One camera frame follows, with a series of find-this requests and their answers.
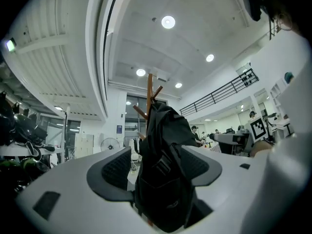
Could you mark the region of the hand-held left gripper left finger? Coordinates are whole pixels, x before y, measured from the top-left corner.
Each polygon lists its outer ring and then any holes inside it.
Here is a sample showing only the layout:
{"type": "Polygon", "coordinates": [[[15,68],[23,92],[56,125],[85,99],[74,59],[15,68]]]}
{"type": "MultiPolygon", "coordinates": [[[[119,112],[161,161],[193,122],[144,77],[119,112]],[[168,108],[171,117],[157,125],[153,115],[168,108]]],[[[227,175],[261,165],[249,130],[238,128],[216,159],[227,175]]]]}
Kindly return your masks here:
{"type": "Polygon", "coordinates": [[[130,148],[100,152],[49,170],[16,198],[25,217],[43,234],[153,234],[131,206],[132,193],[109,184],[109,162],[131,160],[130,148]]]}

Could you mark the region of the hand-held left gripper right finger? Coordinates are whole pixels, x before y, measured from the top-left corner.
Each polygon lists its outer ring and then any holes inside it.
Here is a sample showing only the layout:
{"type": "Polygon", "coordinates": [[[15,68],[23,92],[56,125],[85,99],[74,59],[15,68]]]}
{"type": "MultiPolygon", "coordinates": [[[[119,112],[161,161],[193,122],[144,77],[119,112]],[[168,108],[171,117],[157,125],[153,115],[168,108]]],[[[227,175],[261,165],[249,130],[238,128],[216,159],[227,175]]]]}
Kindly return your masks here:
{"type": "Polygon", "coordinates": [[[251,206],[265,169],[265,153],[242,157],[188,146],[195,155],[211,158],[221,167],[221,175],[209,186],[196,187],[199,199],[213,212],[186,228],[185,234],[240,234],[242,223],[251,206]]]}

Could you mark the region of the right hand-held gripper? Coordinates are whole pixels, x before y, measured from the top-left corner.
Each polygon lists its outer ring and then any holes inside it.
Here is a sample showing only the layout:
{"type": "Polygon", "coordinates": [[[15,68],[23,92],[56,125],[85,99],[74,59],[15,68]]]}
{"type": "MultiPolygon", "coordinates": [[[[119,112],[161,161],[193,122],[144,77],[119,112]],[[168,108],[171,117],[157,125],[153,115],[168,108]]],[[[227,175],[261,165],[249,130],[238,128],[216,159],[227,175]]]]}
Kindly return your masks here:
{"type": "Polygon", "coordinates": [[[231,131],[225,134],[213,134],[213,140],[220,142],[223,154],[250,155],[255,143],[268,137],[264,121],[260,117],[239,128],[236,133],[231,131]]]}

